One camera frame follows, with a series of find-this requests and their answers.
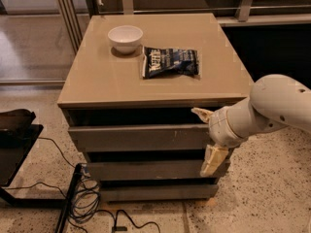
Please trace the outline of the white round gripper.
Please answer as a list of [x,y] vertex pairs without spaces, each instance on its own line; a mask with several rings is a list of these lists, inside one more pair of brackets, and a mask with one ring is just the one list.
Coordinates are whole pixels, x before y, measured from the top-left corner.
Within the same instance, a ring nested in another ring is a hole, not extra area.
[[228,155],[228,148],[236,148],[246,141],[239,137],[230,127],[227,111],[228,106],[212,111],[192,108],[201,121],[208,123],[209,136],[216,145],[208,145],[205,149],[204,161],[201,166],[200,176],[203,178],[212,176]]

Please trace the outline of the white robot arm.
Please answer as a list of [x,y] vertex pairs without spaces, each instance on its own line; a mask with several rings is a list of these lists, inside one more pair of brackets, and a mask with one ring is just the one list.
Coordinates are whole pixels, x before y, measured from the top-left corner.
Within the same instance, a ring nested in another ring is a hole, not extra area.
[[191,110],[208,126],[211,143],[205,150],[202,177],[212,176],[228,155],[228,150],[249,137],[270,133],[286,126],[311,132],[311,90],[284,75],[267,75],[257,80],[250,95],[215,112]]

